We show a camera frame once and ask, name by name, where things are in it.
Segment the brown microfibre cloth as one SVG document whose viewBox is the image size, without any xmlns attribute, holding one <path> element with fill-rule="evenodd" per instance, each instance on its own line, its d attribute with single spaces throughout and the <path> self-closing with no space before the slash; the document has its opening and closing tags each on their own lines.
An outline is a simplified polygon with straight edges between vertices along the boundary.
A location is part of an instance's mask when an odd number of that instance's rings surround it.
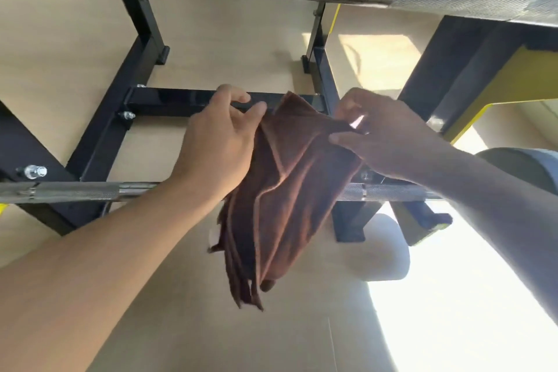
<svg viewBox="0 0 558 372">
<path fill-rule="evenodd" d="M 351 131 L 292 92 L 265 114 L 249 171 L 224 199 L 219 240 L 208 250 L 224 253 L 239 308 L 263 311 L 260 292 L 289 271 L 361 169 L 361 158 L 329 140 Z"/>
</svg>

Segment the black and yellow rack upright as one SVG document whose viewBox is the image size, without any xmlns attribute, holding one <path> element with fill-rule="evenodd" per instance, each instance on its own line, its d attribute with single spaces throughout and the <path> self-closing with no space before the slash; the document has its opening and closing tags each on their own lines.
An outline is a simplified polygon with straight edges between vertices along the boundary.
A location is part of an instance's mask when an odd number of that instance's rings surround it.
<svg viewBox="0 0 558 372">
<path fill-rule="evenodd" d="M 558 28 L 445 16 L 398 99 L 451 143 L 493 105 L 558 100 Z"/>
</svg>

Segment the person's right hand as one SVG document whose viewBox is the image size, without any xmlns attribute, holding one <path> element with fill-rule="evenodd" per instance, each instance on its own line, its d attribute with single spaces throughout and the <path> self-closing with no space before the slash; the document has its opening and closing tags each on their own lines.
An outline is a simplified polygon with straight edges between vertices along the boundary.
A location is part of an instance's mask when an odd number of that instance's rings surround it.
<svg viewBox="0 0 558 372">
<path fill-rule="evenodd" d="M 388 178 L 428 184 L 437 162 L 454 151 L 404 102 L 363 88 L 351 88 L 339 100 L 335 118 L 349 123 L 361 119 L 352 131 L 365 135 L 368 146 L 343 148 Z"/>
</svg>

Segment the black steel rack frame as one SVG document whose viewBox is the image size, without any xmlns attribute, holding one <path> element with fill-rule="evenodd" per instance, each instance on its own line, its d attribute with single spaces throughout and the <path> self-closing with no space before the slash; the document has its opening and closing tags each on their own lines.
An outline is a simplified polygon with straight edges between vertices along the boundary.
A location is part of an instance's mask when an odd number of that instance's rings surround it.
<svg viewBox="0 0 558 372">
<path fill-rule="evenodd" d="M 149 0 L 122 0 L 138 36 L 115 75 L 95 114 L 66 166 L 40 143 L 23 123 L 0 101 L 0 183 L 10 182 L 105 182 L 133 121 L 122 121 L 117 113 L 131 111 L 139 116 L 190 117 L 209 102 L 212 91 L 146 87 L 156 65 L 164 65 L 170 48 L 164 45 Z M 332 114 L 339 100 L 325 53 L 327 35 L 322 31 L 326 3 L 314 12 L 310 43 L 301 61 L 304 73 L 312 75 L 317 95 L 302 96 L 323 114 Z M 45 178 L 28 180 L 16 170 L 26 165 L 43 165 Z M 19 204 L 44 225 L 65 235 L 79 225 L 108 212 L 110 202 Z M 380 201 L 339 201 L 333 209 L 334 230 L 339 242 L 360 242 L 364 225 L 378 212 Z M 419 226 L 419 236 L 409 237 L 413 246 L 424 236 L 447 228 L 453 218 L 434 213 L 425 201 L 391 201 L 394 213 L 409 214 Z"/>
</svg>

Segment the person's right forearm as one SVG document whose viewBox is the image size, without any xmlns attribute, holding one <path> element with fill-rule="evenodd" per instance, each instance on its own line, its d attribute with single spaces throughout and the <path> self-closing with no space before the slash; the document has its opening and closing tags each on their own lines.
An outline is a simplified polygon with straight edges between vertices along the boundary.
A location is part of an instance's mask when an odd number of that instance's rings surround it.
<svg viewBox="0 0 558 372">
<path fill-rule="evenodd" d="M 558 197 L 454 149 L 424 186 L 452 202 L 558 327 Z"/>
</svg>

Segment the grey weight plate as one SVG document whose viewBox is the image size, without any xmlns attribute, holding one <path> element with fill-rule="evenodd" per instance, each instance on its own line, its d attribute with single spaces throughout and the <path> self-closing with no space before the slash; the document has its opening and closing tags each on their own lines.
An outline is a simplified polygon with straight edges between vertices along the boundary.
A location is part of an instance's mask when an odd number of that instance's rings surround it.
<svg viewBox="0 0 558 372">
<path fill-rule="evenodd" d="M 558 197 L 558 151 L 492 148 L 480 151 L 476 156 Z"/>
</svg>

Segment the person's left forearm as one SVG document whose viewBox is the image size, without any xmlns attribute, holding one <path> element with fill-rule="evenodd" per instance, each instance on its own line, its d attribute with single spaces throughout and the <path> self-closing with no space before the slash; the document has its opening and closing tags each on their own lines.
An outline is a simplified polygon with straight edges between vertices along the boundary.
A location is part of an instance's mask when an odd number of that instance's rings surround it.
<svg viewBox="0 0 558 372">
<path fill-rule="evenodd" d="M 236 184 L 170 178 L 0 269 L 0 372 L 85 372 L 143 286 Z"/>
</svg>

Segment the thin chrome barbell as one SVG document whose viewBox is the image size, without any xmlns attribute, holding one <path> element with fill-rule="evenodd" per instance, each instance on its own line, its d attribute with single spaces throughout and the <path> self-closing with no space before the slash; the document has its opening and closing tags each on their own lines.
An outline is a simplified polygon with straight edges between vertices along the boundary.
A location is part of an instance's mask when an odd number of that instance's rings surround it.
<svg viewBox="0 0 558 372">
<path fill-rule="evenodd" d="M 0 204 L 50 204 L 63 202 L 122 202 L 155 188 L 150 182 L 18 182 L 0 183 Z M 338 201 L 411 202 L 442 199 L 438 194 L 413 184 L 350 183 Z"/>
</svg>

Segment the person's left hand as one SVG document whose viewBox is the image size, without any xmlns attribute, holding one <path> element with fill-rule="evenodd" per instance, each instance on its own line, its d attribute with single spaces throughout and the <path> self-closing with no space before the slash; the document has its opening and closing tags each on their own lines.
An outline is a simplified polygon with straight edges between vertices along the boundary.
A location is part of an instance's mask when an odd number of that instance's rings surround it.
<svg viewBox="0 0 558 372">
<path fill-rule="evenodd" d="M 231 106 L 250 101 L 241 88 L 221 85 L 208 105 L 189 119 L 170 176 L 187 206 L 211 210 L 245 178 L 260 124 L 234 124 Z"/>
</svg>

